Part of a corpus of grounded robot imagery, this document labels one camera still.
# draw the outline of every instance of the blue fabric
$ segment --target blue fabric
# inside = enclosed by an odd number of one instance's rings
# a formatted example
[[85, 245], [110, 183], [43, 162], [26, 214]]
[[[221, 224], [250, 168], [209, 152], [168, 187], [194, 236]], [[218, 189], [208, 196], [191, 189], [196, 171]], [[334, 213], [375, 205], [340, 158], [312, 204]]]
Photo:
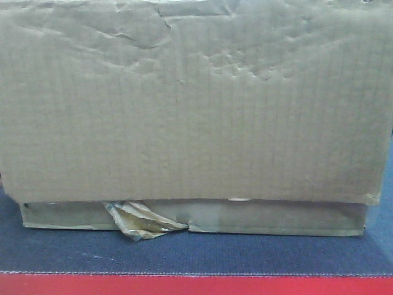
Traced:
[[26, 229], [0, 196], [0, 271], [181, 275], [393, 275], [393, 145], [380, 207], [363, 237], [175, 232], [133, 242], [117, 231]]

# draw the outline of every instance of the crumpled cardboard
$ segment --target crumpled cardboard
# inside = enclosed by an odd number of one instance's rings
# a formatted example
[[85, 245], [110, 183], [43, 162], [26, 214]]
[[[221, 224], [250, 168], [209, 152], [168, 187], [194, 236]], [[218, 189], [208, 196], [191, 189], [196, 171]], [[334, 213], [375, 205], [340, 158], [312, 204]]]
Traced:
[[5, 189], [377, 205], [391, 28], [385, 0], [0, 0]]

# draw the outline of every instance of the corrugated cardboard surface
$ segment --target corrugated cardboard surface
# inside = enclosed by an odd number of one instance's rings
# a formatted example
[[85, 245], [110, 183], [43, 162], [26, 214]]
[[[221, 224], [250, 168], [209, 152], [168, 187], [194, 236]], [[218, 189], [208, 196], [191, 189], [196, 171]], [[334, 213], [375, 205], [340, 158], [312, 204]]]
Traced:
[[[146, 205], [155, 216], [139, 219], [139, 214], [119, 216], [124, 224], [120, 228], [135, 239], [141, 238], [136, 233], [138, 230], [143, 231], [145, 236], [142, 237], [152, 238], [154, 235], [148, 236], [146, 233], [162, 235], [186, 228], [195, 232], [244, 234], [362, 235], [367, 209], [365, 205], [354, 203], [267, 200], [148, 200], [141, 204]], [[29, 203], [21, 205], [20, 209], [23, 224], [27, 227], [119, 229], [99, 202]], [[176, 222], [180, 226], [168, 227], [168, 223], [163, 221]]]
[[19, 202], [375, 204], [391, 1], [0, 1], [0, 170]]

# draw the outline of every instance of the cardboard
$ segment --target cardboard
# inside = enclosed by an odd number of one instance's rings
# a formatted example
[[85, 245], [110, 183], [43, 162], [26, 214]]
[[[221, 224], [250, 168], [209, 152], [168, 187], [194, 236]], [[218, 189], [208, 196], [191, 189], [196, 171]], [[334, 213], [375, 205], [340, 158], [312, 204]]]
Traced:
[[376, 205], [391, 28], [382, 0], [0, 0], [5, 189]]

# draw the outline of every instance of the blue carpet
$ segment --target blue carpet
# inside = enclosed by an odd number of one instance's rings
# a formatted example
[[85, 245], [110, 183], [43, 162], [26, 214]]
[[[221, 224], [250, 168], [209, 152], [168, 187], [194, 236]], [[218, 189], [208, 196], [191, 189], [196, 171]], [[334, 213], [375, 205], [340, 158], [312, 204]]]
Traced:
[[25, 229], [0, 194], [0, 272], [181, 275], [393, 275], [393, 144], [381, 206], [363, 237], [174, 232], [133, 242], [117, 231]]

